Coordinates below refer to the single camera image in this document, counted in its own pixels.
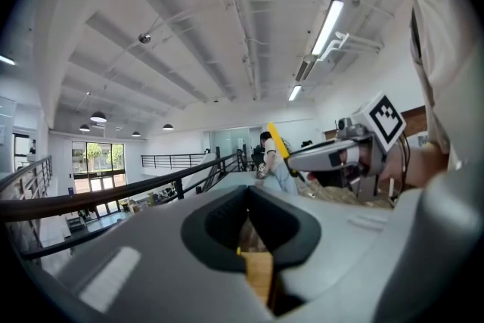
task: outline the person in white shirt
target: person in white shirt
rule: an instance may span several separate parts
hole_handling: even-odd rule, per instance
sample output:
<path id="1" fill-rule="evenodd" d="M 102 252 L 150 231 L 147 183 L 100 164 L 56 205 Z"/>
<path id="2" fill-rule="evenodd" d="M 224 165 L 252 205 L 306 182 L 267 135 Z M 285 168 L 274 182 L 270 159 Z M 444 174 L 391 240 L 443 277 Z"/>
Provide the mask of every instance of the person in white shirt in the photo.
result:
<path id="1" fill-rule="evenodd" d="M 413 3 L 414 13 L 409 15 L 409 24 L 412 18 L 411 53 L 426 100 L 430 144 L 411 149 L 406 182 L 423 187 L 437 173 L 453 168 L 462 158 L 467 158 L 467 155 L 455 153 L 437 115 L 444 116 L 442 112 L 447 109 L 447 124 L 451 123 L 447 100 L 442 99 L 448 89 L 457 88 L 456 79 L 461 86 L 464 74 L 470 74 L 471 69 L 479 66 L 482 30 L 469 0 L 413 0 Z M 340 154 L 340 159 L 346 161 L 345 152 Z M 368 163 L 369 159 L 368 149 L 362 149 L 360 161 Z M 380 179 L 400 180 L 401 176 L 401 150 L 395 146 L 389 152 Z"/>
<path id="2" fill-rule="evenodd" d="M 265 169 L 263 175 L 273 173 L 281 186 L 282 191 L 290 195 L 298 195 L 296 182 L 289 174 L 286 163 L 282 158 L 279 150 L 275 146 L 270 132 L 260 134 L 260 144 L 265 148 L 264 163 Z"/>

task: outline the tree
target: tree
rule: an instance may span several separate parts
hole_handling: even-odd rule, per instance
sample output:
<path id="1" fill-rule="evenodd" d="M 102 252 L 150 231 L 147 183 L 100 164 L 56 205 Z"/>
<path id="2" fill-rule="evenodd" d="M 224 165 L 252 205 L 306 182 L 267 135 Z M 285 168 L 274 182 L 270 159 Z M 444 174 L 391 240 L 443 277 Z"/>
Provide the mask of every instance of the tree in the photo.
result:
<path id="1" fill-rule="evenodd" d="M 98 143 L 88 143 L 87 160 L 90 166 L 89 171 L 94 171 L 94 161 L 96 160 L 96 157 L 101 156 L 102 153 L 103 151 L 101 150 L 101 147 L 99 147 Z"/>
<path id="2" fill-rule="evenodd" d="M 113 169 L 122 169 L 124 158 L 124 146 L 122 144 L 113 144 L 113 155 L 111 159 L 111 151 L 107 155 L 106 162 L 111 164 L 113 162 Z"/>

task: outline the black metal railing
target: black metal railing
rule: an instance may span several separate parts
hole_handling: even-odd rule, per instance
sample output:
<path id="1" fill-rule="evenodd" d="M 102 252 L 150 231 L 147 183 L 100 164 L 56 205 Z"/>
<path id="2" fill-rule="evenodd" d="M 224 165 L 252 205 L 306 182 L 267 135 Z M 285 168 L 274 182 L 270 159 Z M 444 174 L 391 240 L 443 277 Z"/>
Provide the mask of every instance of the black metal railing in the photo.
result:
<path id="1" fill-rule="evenodd" d="M 52 179 L 52 159 L 46 157 L 18 169 L 0 181 L 0 202 L 30 202 L 47 195 Z M 41 247 L 40 221 L 26 219 L 9 225 L 14 243 L 23 249 Z"/>
<path id="2" fill-rule="evenodd" d="M 141 155 L 141 165 L 155 169 L 187 169 L 198 166 L 205 154 Z"/>
<path id="3" fill-rule="evenodd" d="M 243 168 L 241 163 L 241 152 L 237 152 L 227 157 L 221 157 L 211 162 L 200 164 L 199 166 L 184 169 L 183 171 L 96 193 L 77 194 L 73 196 L 62 195 L 59 197 L 40 197 L 31 200 L 0 200 L 0 217 L 4 222 L 8 222 L 9 225 L 21 222 L 31 222 L 33 220 L 39 221 L 41 218 L 49 216 L 60 216 L 67 213 L 77 212 L 79 210 L 92 209 L 97 205 L 108 203 L 113 200 L 132 197 L 133 195 L 154 190 L 155 188 L 171 184 L 172 182 L 175 183 L 175 194 L 163 199 L 158 204 L 168 203 L 175 199 L 182 200 L 185 198 L 185 194 L 190 190 L 195 189 L 197 193 L 208 191 L 217 185 L 217 183 L 230 172 L 241 171 Z M 193 175 L 196 172 L 205 169 L 210 169 L 207 177 L 192 184 L 190 187 L 183 187 L 182 179 L 184 177 Z M 209 185 L 203 185 L 202 187 L 201 185 L 205 182 L 209 182 Z M 4 181 L 0 181 L 0 187 L 5 187 Z M 101 229 L 101 231 L 98 232 L 88 233 L 81 238 L 74 238 L 50 247 L 43 247 L 39 242 L 37 246 L 26 248 L 25 246 L 17 245 L 17 248 L 24 259 L 38 259 L 61 250 L 70 249 L 71 247 L 83 244 L 86 241 L 90 241 L 101 235 L 107 229 L 108 228 Z"/>

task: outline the white ceiling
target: white ceiling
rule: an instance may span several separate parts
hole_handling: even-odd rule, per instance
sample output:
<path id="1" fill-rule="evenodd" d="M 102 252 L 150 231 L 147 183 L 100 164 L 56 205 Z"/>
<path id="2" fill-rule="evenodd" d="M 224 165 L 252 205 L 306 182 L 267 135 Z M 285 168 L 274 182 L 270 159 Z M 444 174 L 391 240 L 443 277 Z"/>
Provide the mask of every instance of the white ceiling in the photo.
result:
<path id="1" fill-rule="evenodd" d="M 378 40 L 403 0 L 343 1 L 335 30 Z M 58 109 L 103 109 L 119 122 L 147 123 L 198 101 L 286 100 L 329 3 L 99 0 L 67 63 Z M 149 44 L 138 41 L 141 33 L 150 33 Z M 333 54 L 298 99 L 310 99 L 355 59 Z"/>

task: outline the yellow strip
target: yellow strip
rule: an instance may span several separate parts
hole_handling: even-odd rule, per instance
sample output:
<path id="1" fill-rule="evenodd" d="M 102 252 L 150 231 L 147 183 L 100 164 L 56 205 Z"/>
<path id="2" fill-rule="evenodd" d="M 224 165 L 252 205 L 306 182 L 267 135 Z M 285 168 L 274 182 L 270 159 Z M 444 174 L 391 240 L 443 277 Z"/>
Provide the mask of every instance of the yellow strip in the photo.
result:
<path id="1" fill-rule="evenodd" d="M 282 138 L 279 136 L 279 132 L 275 128 L 274 123 L 269 123 L 267 129 L 271 133 L 272 139 L 274 140 L 275 146 L 278 148 L 279 153 L 283 157 L 283 159 L 287 159 L 289 157 L 289 151 L 287 150 Z"/>

